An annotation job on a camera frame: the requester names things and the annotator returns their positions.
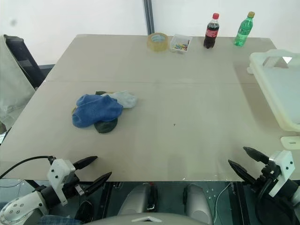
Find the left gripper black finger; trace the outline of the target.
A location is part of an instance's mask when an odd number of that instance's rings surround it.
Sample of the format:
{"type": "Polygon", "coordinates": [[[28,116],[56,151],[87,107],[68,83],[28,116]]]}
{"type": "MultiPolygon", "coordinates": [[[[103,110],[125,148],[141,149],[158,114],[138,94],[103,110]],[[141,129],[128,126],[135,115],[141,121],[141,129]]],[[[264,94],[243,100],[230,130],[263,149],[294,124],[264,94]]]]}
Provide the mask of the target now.
{"type": "Polygon", "coordinates": [[[110,178],[111,174],[112,172],[108,172],[97,178],[88,188],[84,190],[85,195],[91,195],[94,192],[96,192],[99,188],[101,188],[110,178]]]}
{"type": "Polygon", "coordinates": [[[76,170],[81,170],[88,165],[90,165],[92,162],[94,162],[98,157],[97,156],[89,156],[83,159],[80,159],[76,162],[73,163],[73,166],[75,167],[76,170]]]}

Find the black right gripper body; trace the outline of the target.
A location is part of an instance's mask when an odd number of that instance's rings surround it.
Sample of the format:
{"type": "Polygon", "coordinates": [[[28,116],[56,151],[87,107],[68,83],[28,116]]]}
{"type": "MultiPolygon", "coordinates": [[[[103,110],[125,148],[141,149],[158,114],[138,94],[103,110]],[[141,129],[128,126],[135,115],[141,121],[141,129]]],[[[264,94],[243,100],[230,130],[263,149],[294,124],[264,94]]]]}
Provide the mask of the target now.
{"type": "Polygon", "coordinates": [[[265,167],[261,170],[262,174],[255,182],[256,188],[262,188],[268,180],[271,180],[271,183],[273,183],[280,174],[280,167],[270,158],[258,158],[255,161],[265,164],[265,167]]]}

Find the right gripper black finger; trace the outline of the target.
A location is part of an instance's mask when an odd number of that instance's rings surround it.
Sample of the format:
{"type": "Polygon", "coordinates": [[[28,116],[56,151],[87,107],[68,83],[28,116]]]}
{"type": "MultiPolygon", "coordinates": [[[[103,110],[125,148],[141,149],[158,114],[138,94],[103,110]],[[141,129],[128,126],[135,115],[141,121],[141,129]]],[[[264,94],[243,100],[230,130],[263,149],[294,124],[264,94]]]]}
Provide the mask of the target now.
{"type": "Polygon", "coordinates": [[[249,185],[255,184],[256,179],[254,177],[252,177],[244,167],[242,167],[240,164],[238,164],[232,160],[228,160],[228,163],[229,163],[230,167],[235,171],[235,173],[242,180],[244,180],[247,184],[249,184],[249,185]]]}
{"type": "Polygon", "coordinates": [[[260,151],[251,147],[243,147],[243,149],[256,162],[262,162],[265,165],[268,164],[268,157],[263,153],[261,153],[260,151]]]}

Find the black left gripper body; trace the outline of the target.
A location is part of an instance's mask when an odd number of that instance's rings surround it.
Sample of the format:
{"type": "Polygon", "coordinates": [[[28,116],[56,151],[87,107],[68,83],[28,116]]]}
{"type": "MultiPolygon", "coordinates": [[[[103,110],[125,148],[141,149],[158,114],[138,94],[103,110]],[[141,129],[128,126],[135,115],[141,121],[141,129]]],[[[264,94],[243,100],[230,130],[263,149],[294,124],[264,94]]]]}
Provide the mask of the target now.
{"type": "Polygon", "coordinates": [[[76,175],[71,178],[70,182],[63,185],[62,191],[67,200],[75,196],[90,195],[89,187],[84,188],[81,186],[81,182],[76,175]]]}

